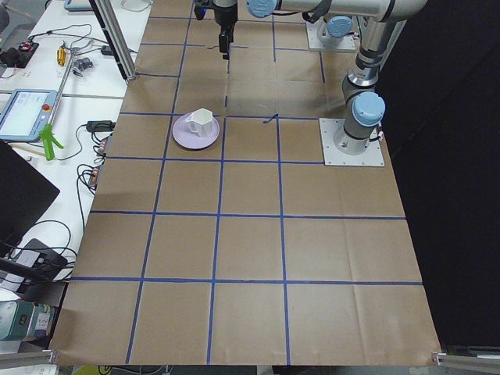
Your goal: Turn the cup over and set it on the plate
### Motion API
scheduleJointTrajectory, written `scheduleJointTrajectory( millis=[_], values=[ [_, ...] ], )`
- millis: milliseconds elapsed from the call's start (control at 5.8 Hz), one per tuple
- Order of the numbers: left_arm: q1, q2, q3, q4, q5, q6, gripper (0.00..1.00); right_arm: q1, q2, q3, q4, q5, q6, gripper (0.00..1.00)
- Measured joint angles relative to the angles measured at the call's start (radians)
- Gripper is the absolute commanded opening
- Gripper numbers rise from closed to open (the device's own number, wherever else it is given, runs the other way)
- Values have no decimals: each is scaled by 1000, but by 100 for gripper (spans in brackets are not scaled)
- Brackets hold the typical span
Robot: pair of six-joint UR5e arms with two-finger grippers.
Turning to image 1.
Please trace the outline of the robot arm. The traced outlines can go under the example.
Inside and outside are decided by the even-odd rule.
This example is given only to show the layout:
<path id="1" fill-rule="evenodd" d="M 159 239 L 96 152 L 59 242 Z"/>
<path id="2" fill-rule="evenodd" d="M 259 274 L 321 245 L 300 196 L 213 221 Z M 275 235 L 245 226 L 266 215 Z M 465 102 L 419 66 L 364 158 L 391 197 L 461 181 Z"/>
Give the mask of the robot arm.
<path id="1" fill-rule="evenodd" d="M 355 64 L 342 82 L 348 108 L 342 127 L 334 135 L 335 147 L 347 155 L 361 155 L 373 140 L 370 135 L 384 116 L 385 104 L 374 92 L 380 65 L 386 56 L 396 24 L 415 16 L 425 1 L 247 1 L 255 18 L 275 11 L 300 13 L 304 21 L 316 23 L 326 15 L 365 16 L 368 26 L 362 33 Z"/>
<path id="2" fill-rule="evenodd" d="M 327 34 L 332 38 L 343 38 L 352 32 L 352 18 L 349 16 L 333 16 L 326 21 Z"/>

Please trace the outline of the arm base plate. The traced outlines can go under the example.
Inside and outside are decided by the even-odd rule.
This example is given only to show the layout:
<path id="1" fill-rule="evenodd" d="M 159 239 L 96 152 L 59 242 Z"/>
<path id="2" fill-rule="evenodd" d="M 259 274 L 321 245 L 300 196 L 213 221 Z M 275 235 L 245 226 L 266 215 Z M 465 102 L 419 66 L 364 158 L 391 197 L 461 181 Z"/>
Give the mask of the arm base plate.
<path id="1" fill-rule="evenodd" d="M 327 31 L 326 24 L 322 20 L 316 23 L 307 23 L 306 31 L 310 51 L 339 53 L 354 53 L 356 51 L 354 34 L 333 37 Z"/>
<path id="2" fill-rule="evenodd" d="M 319 118 L 323 161 L 326 166 L 384 167 L 381 142 L 376 130 L 365 140 L 345 133 L 344 119 Z"/>

